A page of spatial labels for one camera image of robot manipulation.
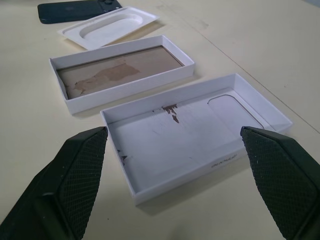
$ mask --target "table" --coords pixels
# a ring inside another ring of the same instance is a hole
[[[121,0],[160,16],[119,40],[166,35],[195,62],[193,78],[70,115],[48,58],[84,51],[44,25],[37,5],[0,2],[0,221],[64,141],[102,126],[99,111],[142,96],[239,73],[294,123],[320,161],[320,8],[302,0]],[[248,158],[135,207],[107,144],[84,240],[283,239],[257,191]]]

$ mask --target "black phone case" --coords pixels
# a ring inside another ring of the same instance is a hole
[[[38,5],[38,15],[43,24],[83,21],[121,8],[117,0],[82,0],[43,3]]]

